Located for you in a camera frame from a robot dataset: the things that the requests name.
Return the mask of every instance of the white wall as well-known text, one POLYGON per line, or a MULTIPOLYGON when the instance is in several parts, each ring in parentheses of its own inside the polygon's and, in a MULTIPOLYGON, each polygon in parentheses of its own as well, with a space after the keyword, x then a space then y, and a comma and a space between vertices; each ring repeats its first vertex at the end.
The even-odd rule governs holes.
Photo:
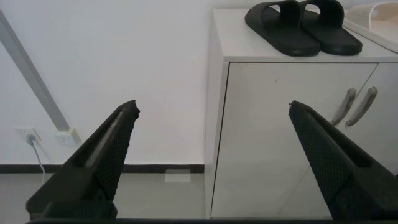
MULTIPOLYGON (((127 164, 202 164, 211 8, 259 2, 0 0, 0 8, 83 141, 136 99, 127 164)), ((38 131, 44 163, 65 162, 76 148, 56 143, 55 126, 3 46, 0 75, 0 164, 37 163, 19 125, 38 131)))

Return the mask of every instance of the metal pole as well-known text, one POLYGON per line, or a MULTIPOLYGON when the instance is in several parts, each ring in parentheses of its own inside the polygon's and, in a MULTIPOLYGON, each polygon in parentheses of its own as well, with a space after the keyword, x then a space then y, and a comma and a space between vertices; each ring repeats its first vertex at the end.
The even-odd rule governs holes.
POLYGON ((54 102, 49 90, 34 67, 22 44, 19 42, 6 17, 0 10, 0 41, 8 51, 25 80, 36 94, 50 119, 59 131, 68 131, 69 125, 54 102))

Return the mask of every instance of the white cabinet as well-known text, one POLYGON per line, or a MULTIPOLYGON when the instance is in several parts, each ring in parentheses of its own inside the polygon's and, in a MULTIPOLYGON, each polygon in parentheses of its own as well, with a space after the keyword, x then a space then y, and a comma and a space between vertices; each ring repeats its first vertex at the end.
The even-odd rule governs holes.
POLYGON ((347 90, 361 89, 375 67, 231 63, 212 216, 278 215, 309 166, 289 103, 298 100, 332 119, 347 90))
POLYGON ((380 63, 338 129, 391 172, 398 170, 398 63, 380 63), (377 89, 368 110, 370 88, 377 89), (349 120, 364 113, 352 126, 349 120))
POLYGON ((300 101, 332 120, 347 91, 355 89, 359 95, 338 128, 364 149, 369 145, 369 153, 383 165, 391 165, 390 170, 398 169, 398 154, 389 149, 396 142, 398 126, 393 97, 398 74, 391 74, 398 71, 398 55, 352 33, 363 43, 359 55, 320 52, 314 57, 288 57, 244 23, 247 11, 213 11, 206 103, 206 217, 329 218, 290 122, 289 103, 300 101), (379 93, 368 112, 354 126, 342 126, 369 86, 379 93), (382 112, 383 108, 393 111, 382 112), (380 140, 370 147, 371 138, 380 140), (370 152, 378 144, 386 149, 370 152))

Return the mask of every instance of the black slipper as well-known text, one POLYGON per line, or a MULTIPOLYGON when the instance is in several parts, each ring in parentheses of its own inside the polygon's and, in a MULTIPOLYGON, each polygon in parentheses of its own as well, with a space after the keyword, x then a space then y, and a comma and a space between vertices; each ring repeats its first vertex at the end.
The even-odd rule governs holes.
POLYGON ((321 51, 333 55, 356 55, 362 51, 362 43, 342 27, 344 9, 337 0, 306 0, 300 5, 302 29, 319 41, 321 51), (305 10, 307 4, 318 6, 320 14, 305 10))
POLYGON ((300 30, 300 4, 294 0, 265 2, 251 8, 246 24, 273 47, 289 56, 310 56, 320 51, 320 44, 300 30), (280 13, 270 6, 278 5, 280 13))

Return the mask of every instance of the black baseboard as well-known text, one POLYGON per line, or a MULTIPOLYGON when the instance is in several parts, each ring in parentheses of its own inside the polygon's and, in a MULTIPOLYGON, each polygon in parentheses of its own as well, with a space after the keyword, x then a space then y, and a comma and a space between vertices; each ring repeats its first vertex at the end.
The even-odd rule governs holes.
MULTIPOLYGON (((45 172, 53 174, 62 165, 43 165, 45 172)), ((122 173, 130 174, 164 174, 168 169, 189 170, 191 174, 202 174, 205 172, 203 164, 124 164, 122 173)), ((39 165, 30 164, 0 164, 0 174, 41 174, 39 165)))

